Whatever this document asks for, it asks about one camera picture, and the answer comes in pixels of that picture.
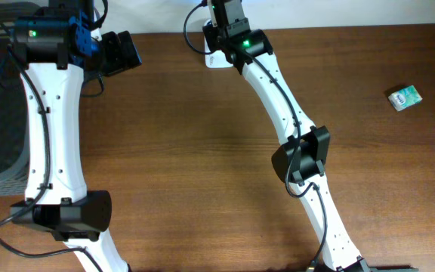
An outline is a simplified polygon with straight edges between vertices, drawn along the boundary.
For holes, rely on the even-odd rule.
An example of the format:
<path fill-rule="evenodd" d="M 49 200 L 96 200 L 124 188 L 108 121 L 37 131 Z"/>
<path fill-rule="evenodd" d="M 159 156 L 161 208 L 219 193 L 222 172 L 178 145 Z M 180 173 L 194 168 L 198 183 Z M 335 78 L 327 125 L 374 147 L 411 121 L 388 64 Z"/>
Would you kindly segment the small green tissue packet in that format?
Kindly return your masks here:
<path fill-rule="evenodd" d="M 407 86 L 388 96 L 392 107 L 397 111 L 402 111 L 422 102 L 423 98 L 418 93 L 414 85 Z"/>

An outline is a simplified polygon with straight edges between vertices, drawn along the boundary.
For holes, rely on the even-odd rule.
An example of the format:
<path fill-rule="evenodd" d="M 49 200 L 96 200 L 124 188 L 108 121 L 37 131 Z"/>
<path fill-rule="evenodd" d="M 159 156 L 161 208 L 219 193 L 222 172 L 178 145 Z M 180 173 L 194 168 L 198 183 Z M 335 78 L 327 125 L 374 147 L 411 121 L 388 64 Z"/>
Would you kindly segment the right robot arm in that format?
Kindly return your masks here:
<path fill-rule="evenodd" d="M 366 272 L 369 266 L 354 245 L 332 199 L 325 173 L 331 135 L 303 112 L 287 86 L 266 34 L 251 29 L 238 0 L 203 1 L 211 20 L 203 32 L 210 51 L 222 51 L 264 105 L 279 141 L 272 156 L 276 175 L 288 195 L 299 199 L 319 240 L 307 267 L 323 264 L 330 271 Z"/>

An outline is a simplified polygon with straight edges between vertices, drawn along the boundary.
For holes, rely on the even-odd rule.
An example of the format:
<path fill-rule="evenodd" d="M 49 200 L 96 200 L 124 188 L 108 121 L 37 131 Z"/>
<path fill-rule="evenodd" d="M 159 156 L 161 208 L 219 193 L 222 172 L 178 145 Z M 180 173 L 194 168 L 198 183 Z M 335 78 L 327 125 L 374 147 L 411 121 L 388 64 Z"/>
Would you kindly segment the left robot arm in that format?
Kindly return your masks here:
<path fill-rule="evenodd" d="M 46 232 L 87 271 L 128 271 L 110 234 L 112 200 L 89 190 L 79 145 L 79 100 L 88 79 L 141 63 L 127 32 L 101 33 L 91 1 L 51 1 L 16 20 L 8 52 L 26 93 L 29 176 L 11 220 Z"/>

